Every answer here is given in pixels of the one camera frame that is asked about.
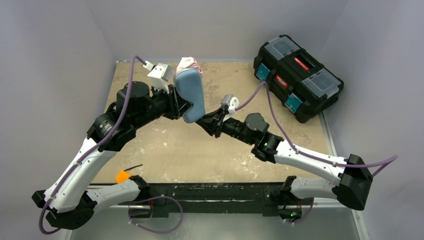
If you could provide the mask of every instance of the red label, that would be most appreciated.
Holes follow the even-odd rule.
[[[307,67],[303,62],[301,62],[297,57],[293,58],[302,68],[304,68],[306,71],[309,71],[309,67]]]
[[[277,81],[285,88],[288,88],[289,85],[287,84],[287,82],[285,82],[280,76],[275,75],[275,79],[277,79]]]

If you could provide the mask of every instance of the blue foam object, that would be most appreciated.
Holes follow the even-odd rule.
[[[262,82],[267,80],[268,74],[270,74],[270,70],[261,63],[257,68],[256,77],[258,77]]]
[[[285,101],[284,105],[292,112],[295,113],[298,108],[301,106],[303,101],[296,96],[294,93],[290,94]]]
[[[188,124],[201,119],[206,113],[202,75],[194,68],[183,69],[175,75],[174,85],[181,98],[193,103],[193,106],[184,113],[182,119]]]

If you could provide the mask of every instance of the orange object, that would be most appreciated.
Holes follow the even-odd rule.
[[[116,176],[116,183],[121,184],[121,183],[127,181],[128,179],[130,179],[130,177],[131,177],[131,175],[128,172],[121,170],[118,173],[118,175]]]

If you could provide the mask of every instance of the pink object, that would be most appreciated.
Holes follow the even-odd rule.
[[[203,71],[198,64],[198,61],[194,57],[182,57],[178,66],[176,67],[175,73],[178,73],[183,69],[196,69],[203,77]]]

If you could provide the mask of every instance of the robotic arm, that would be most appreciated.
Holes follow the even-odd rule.
[[[299,154],[282,137],[268,132],[269,124],[259,113],[249,114],[244,122],[232,118],[239,104],[232,94],[224,97],[219,109],[205,114],[202,76],[197,70],[181,70],[174,77],[175,85],[171,85],[168,80],[174,71],[170,65],[160,63],[155,66],[149,62],[143,65],[150,71],[147,76],[152,81],[151,90],[144,82],[133,82],[130,92],[127,92],[128,85],[119,90],[116,102],[109,106],[106,113],[98,116],[87,131],[87,138],[65,172],[50,188],[36,191],[32,195],[35,204],[48,211],[46,219],[52,227],[74,230],[105,208],[145,200],[151,196],[149,184],[140,176],[132,176],[123,183],[100,189],[87,187],[100,169],[136,137],[137,129],[162,116],[171,120],[182,117],[187,123],[201,126],[210,136],[218,138],[224,133],[253,145],[251,152],[261,161],[291,165],[321,177],[288,177],[283,188],[296,199],[331,198],[348,208],[364,209],[373,181],[367,168],[336,166]],[[84,153],[110,133],[123,111],[127,95],[129,101],[125,114],[112,137],[79,161]],[[353,154],[343,158],[299,146],[296,148],[311,156],[327,158],[333,163],[364,164],[359,156]]]

